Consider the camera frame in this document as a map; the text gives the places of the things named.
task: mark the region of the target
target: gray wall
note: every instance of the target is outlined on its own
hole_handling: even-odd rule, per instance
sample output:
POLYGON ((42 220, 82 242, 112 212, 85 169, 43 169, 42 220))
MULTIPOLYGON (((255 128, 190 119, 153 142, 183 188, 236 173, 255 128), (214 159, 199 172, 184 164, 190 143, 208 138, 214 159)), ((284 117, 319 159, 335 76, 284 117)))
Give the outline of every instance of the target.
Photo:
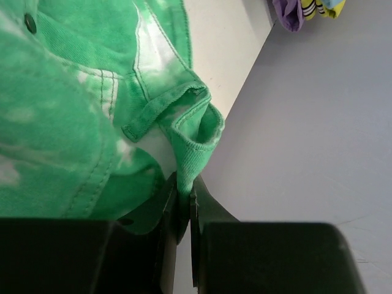
POLYGON ((391 12, 277 24, 203 173, 240 219, 337 224, 369 293, 392 293, 391 12))

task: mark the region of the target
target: green tie-dye jacket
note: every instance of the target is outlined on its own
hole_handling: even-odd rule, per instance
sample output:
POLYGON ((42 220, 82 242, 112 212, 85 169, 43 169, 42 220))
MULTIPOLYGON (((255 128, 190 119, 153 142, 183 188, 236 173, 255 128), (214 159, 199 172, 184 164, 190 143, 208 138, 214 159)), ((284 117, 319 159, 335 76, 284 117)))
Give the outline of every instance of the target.
POLYGON ((175 170, 186 216, 224 128, 188 29, 181 0, 0 0, 0 216, 117 219, 175 170))

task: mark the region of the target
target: purple fabric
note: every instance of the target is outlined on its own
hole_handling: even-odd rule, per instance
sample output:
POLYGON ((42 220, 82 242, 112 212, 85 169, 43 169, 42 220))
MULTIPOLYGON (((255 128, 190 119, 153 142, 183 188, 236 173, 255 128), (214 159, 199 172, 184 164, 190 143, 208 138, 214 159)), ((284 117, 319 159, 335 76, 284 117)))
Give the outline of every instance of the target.
POLYGON ((277 17, 290 32, 298 32, 304 23, 301 0, 273 0, 277 17))

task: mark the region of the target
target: cloth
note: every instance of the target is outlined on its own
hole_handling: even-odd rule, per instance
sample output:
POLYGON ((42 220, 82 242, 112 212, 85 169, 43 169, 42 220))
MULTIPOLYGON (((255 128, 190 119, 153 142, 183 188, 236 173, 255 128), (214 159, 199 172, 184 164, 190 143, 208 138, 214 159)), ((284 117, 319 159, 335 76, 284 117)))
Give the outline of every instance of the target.
POLYGON ((328 9, 321 0, 301 0, 301 7, 306 20, 311 20, 316 15, 316 11, 322 17, 337 18, 342 12, 344 4, 345 0, 332 9, 328 9))
POLYGON ((344 4, 345 4, 345 0, 336 4, 336 6, 334 6, 333 8, 329 9, 323 4, 317 4, 317 0, 316 0, 316 6, 320 15, 332 19, 337 18, 341 14, 344 4))
POLYGON ((290 32, 298 32, 304 23, 300 0, 273 0, 276 15, 282 26, 290 32))
POLYGON ((187 221, 224 120, 181 0, 0 0, 0 40, 0 216, 118 219, 176 170, 187 221))
POLYGON ((328 9, 332 9, 333 7, 340 4, 343 0, 321 0, 324 6, 328 9))

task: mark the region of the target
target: metal button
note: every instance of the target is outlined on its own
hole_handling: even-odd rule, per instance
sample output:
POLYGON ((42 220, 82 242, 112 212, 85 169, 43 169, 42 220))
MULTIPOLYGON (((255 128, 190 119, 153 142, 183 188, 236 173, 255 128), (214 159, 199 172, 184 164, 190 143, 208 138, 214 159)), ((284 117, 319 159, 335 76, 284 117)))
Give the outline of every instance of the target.
POLYGON ((31 34, 35 34, 37 32, 37 26, 31 14, 26 13, 24 15, 24 24, 31 34))

